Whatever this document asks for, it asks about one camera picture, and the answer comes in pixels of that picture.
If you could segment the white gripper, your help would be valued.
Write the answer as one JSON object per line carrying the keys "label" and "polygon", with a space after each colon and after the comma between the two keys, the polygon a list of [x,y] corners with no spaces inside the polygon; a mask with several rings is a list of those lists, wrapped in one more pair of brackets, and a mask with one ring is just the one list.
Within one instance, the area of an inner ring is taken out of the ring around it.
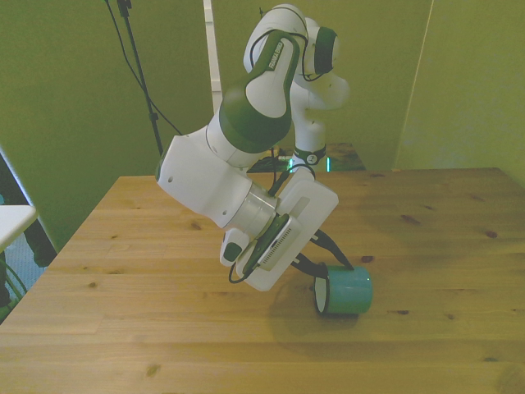
{"label": "white gripper", "polygon": [[307,168],[298,168],[277,197],[273,219],[276,225],[252,241],[244,254],[244,282],[268,291],[290,265],[311,277],[327,280],[326,264],[314,263],[300,253],[311,238],[313,244],[354,270],[339,246],[319,229],[337,204],[335,192],[316,181]]}

